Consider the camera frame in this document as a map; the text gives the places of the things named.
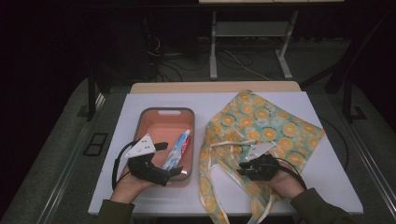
blue and white tube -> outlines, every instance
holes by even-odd
[[[190,130],[182,133],[178,138],[175,146],[172,148],[172,151],[169,153],[168,157],[166,158],[166,162],[163,165],[163,170],[169,171],[173,168],[177,167],[178,162],[181,159],[184,151],[187,148],[187,144],[190,142]]]

desk leg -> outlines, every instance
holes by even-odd
[[[291,72],[289,70],[289,66],[286,63],[285,59],[285,53],[286,53],[286,48],[288,47],[289,41],[291,39],[291,34],[294,29],[294,24],[297,20],[298,16],[298,10],[293,11],[293,14],[291,15],[288,27],[286,28],[286,33],[285,33],[285,42],[283,43],[282,49],[277,49],[276,50],[276,57],[277,60],[279,61],[280,68],[282,69],[283,75],[285,78],[292,78]]]
[[[210,79],[218,79],[218,66],[216,62],[216,11],[213,12],[212,17],[212,38],[210,46]]]

sleeve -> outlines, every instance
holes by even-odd
[[[132,203],[115,203],[110,200],[103,200],[99,210],[96,224],[124,224],[129,223],[134,204]]]
[[[315,189],[299,194],[291,205],[309,224],[348,224],[356,223],[343,209],[326,203]]]

person's left hand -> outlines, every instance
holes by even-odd
[[[120,176],[124,176],[128,172],[129,168],[125,165]],[[142,180],[131,174],[127,174],[119,180],[110,197],[110,201],[116,203],[132,203],[143,190],[154,185],[154,183],[148,182],[147,180]]]

background desk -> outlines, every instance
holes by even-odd
[[[135,84],[131,94],[127,95],[120,113],[120,119],[93,194],[89,213],[97,214],[102,200],[110,197],[114,160],[123,146],[132,140],[142,110],[151,106],[185,106],[195,113],[194,162],[190,182],[183,188],[153,187],[147,189],[135,200],[134,212],[142,216],[158,217],[206,216],[206,210],[202,207],[199,198],[199,160],[197,159],[205,135],[205,126],[243,89],[253,90],[290,113],[321,126],[306,93],[300,91],[295,82]],[[120,169],[125,162],[126,160],[121,161]],[[212,176],[217,194],[226,212],[231,216],[248,216],[250,206],[246,193],[220,168],[214,168]],[[309,188],[315,187],[327,202],[340,206],[350,213],[362,212],[361,202],[337,160],[327,136],[324,136],[320,141],[318,148],[305,166],[303,178],[306,185]],[[275,203],[272,210],[272,214],[278,215],[292,213],[294,210],[286,200]]]

